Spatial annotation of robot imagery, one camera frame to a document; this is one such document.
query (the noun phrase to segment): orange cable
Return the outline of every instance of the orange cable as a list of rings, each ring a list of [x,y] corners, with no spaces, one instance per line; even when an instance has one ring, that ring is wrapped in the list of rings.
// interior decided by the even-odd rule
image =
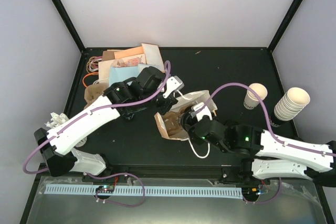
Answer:
[[[85,84],[85,82],[84,82],[84,80],[85,80],[85,78],[87,77],[87,76],[97,76],[98,75],[98,73],[88,73],[88,74],[86,74],[84,77],[83,77],[83,79],[82,79],[82,82],[83,82],[83,85],[84,85],[84,87],[88,87],[86,84]]]

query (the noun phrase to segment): light blue paper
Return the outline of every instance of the light blue paper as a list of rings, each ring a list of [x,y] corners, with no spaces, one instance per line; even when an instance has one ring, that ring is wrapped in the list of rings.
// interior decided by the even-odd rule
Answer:
[[[125,68],[110,68],[110,78],[109,82],[112,85],[115,82],[124,81],[130,77],[137,77],[139,75],[139,68],[136,67],[125,67]]]

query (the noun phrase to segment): stack of paper cups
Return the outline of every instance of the stack of paper cups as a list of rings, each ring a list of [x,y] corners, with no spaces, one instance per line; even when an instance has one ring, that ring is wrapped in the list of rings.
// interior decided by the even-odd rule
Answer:
[[[267,96],[267,89],[264,85],[260,83],[252,83],[249,86],[251,89],[253,89],[261,98],[261,100],[265,99]],[[259,104],[258,99],[255,97],[254,94],[252,94],[251,91],[247,90],[246,96],[244,99],[244,107],[248,110],[254,109]]]
[[[292,120],[310,102],[310,96],[301,88],[291,88],[281,98],[270,117],[273,127]]]

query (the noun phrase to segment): black tabletop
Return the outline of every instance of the black tabletop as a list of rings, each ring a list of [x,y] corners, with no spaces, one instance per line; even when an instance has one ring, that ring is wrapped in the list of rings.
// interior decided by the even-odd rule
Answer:
[[[102,50],[91,50],[91,56],[101,56]],[[265,49],[161,49],[163,60],[172,65],[171,74],[184,82],[183,93],[209,90],[212,93],[220,85],[241,82],[246,85],[258,82],[268,90],[265,104],[271,111],[282,97],[282,89],[277,78],[272,56]],[[81,77],[86,74],[85,67]],[[88,77],[90,84],[97,77]],[[86,105],[84,86],[79,80],[69,116],[79,113]],[[230,87],[222,90],[214,98],[221,122],[234,120],[266,129],[261,106],[254,110],[243,107],[246,90]],[[221,166],[239,165],[240,158],[233,154],[223,154],[211,147],[208,158],[197,158],[188,142],[161,138],[154,120],[155,108],[135,115],[132,122],[123,119],[111,121],[88,136],[87,143],[79,150],[88,153],[104,153],[112,165],[155,165],[155,166]],[[278,135],[294,137],[292,123],[274,129]],[[200,155],[205,155],[207,145],[195,145]]]

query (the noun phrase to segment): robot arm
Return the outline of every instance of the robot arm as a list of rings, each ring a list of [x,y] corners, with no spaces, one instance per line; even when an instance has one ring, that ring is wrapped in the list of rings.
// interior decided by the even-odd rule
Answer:
[[[112,84],[92,105],[66,123],[49,131],[38,129],[34,133],[38,145],[51,139],[40,149],[50,174],[54,177],[67,172],[101,174],[106,169],[107,160],[99,154],[78,151],[74,146],[109,121],[119,117],[130,120],[134,113],[151,105],[156,106],[161,114],[169,111],[172,105],[177,103],[174,92],[178,92],[184,86],[178,77],[168,78],[165,90],[155,98],[146,103],[139,102],[157,91],[165,77],[166,75],[155,67],[144,68],[138,77]],[[123,103],[133,103],[133,106],[112,108],[113,104]]]
[[[283,144],[275,141],[270,132],[248,125],[223,125],[213,120],[207,107],[197,112],[198,104],[180,118],[181,126],[188,132],[191,141],[204,141],[219,148],[223,153],[232,153],[243,158],[240,171],[232,171],[230,182],[251,182],[251,179],[274,177],[295,177],[314,181],[322,186],[336,187],[336,164],[328,154],[336,152],[336,142],[328,144],[305,143],[282,136],[276,136]],[[262,160],[272,157],[275,160]]]

